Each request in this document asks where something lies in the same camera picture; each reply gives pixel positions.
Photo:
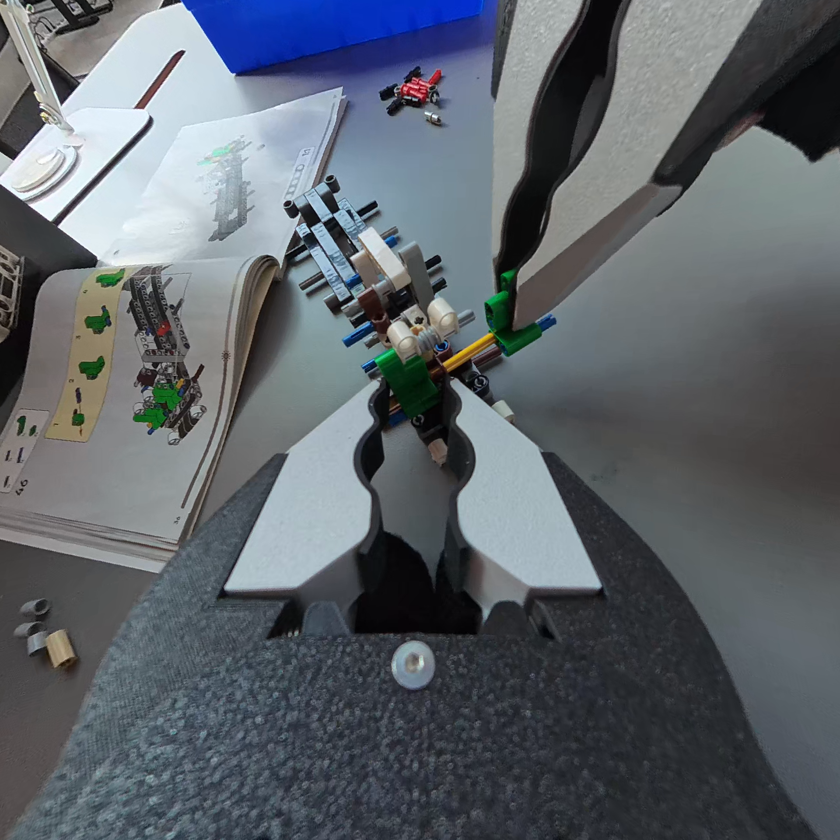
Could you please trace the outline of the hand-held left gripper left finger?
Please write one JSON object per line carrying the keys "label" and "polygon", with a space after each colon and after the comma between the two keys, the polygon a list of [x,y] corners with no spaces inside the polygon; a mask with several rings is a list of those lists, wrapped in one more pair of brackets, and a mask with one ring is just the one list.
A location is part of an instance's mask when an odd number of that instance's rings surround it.
{"label": "hand-held left gripper left finger", "polygon": [[386,383],[372,382],[285,454],[224,592],[295,601],[356,601],[386,564],[372,478],[384,462]]}

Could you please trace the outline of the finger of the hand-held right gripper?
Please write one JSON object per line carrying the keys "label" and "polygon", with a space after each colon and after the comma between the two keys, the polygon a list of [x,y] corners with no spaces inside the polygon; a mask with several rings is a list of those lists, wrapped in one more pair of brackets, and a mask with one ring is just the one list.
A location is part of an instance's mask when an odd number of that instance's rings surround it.
{"label": "finger of the hand-held right gripper", "polygon": [[558,306],[684,192],[656,183],[655,170],[758,4],[630,2],[604,119],[516,269],[514,329]]}
{"label": "finger of the hand-held right gripper", "polygon": [[496,272],[536,253],[554,194],[599,130],[628,1],[499,2],[491,73]]}

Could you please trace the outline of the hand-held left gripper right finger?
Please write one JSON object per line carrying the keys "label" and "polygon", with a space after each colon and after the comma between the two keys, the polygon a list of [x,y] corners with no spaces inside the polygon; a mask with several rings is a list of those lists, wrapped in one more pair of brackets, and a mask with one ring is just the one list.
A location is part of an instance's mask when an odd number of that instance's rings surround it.
{"label": "hand-held left gripper right finger", "polygon": [[593,595],[602,583],[542,450],[460,381],[445,384],[445,572],[480,607]]}

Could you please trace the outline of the green lego connector piece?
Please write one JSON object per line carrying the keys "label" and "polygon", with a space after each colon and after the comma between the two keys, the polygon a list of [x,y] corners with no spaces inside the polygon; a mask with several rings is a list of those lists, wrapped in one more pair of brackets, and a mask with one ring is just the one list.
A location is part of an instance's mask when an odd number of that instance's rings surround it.
{"label": "green lego connector piece", "polygon": [[522,329],[513,328],[518,271],[510,269],[499,276],[499,291],[485,301],[488,330],[504,356],[511,356],[538,340],[557,324],[557,318],[547,313]]}

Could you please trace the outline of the lego truck chassis model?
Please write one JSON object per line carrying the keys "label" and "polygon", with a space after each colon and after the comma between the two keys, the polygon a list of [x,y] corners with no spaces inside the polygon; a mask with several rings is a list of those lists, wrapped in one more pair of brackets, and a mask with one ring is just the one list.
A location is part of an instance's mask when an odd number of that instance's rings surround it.
{"label": "lego truck chassis model", "polygon": [[329,175],[286,198],[283,210],[301,242],[287,254],[309,256],[318,266],[332,293],[331,309],[353,324],[343,344],[365,343],[380,351],[363,369],[369,379],[385,384],[387,423],[409,421],[433,462],[443,466],[447,379],[466,385],[513,423],[511,410],[492,396],[481,371],[501,356],[500,343],[489,334],[458,350],[455,337],[476,315],[457,312],[442,297],[445,282],[430,276],[440,258],[425,259],[415,243],[395,248],[394,234],[380,234],[365,221],[376,204],[358,211],[339,192],[337,179]]}

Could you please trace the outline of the open lego instruction booklet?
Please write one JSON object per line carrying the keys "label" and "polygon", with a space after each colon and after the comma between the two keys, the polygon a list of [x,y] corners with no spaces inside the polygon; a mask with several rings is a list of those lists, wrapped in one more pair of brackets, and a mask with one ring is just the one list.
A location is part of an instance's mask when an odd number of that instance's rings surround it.
{"label": "open lego instruction booklet", "polygon": [[104,265],[48,278],[2,434],[2,542],[158,571],[189,536],[342,87],[184,127]]}

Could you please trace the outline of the black lego set box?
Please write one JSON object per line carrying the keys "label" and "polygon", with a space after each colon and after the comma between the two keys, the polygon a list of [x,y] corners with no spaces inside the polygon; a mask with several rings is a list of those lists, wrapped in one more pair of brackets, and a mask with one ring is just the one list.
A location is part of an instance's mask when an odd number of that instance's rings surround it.
{"label": "black lego set box", "polygon": [[1,400],[24,372],[35,301],[61,270],[94,267],[98,258],[1,187]]}

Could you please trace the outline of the pile of red black pins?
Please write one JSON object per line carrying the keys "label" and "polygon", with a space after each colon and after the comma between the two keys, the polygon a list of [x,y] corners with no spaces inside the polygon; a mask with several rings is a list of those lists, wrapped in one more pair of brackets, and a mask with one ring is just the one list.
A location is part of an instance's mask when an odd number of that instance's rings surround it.
{"label": "pile of red black pins", "polygon": [[386,103],[385,112],[394,116],[405,108],[425,109],[426,106],[438,106],[441,101],[439,83],[443,71],[436,68],[429,76],[424,76],[422,68],[415,66],[404,79],[393,82],[379,90],[378,95]]}

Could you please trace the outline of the blue plastic bin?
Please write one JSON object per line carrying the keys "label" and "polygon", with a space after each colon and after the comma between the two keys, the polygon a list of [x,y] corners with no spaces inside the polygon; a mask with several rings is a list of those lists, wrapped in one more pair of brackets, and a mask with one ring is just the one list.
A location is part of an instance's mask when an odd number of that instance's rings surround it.
{"label": "blue plastic bin", "polygon": [[481,14],[483,1],[183,1],[240,74]]}

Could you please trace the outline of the brown tape strip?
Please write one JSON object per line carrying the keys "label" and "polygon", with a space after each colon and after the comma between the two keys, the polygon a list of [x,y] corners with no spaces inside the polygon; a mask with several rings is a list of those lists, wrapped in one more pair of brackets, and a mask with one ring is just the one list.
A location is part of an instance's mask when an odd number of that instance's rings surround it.
{"label": "brown tape strip", "polygon": [[174,69],[177,67],[181,59],[184,57],[185,51],[180,49],[176,51],[165,63],[161,71],[156,75],[156,77],[152,80],[152,83],[147,87],[146,91],[140,97],[140,99],[135,103],[134,108],[137,110],[146,109],[149,104],[151,103],[154,96],[158,93],[158,91],[162,88],[165,84],[167,79],[170,77]]}

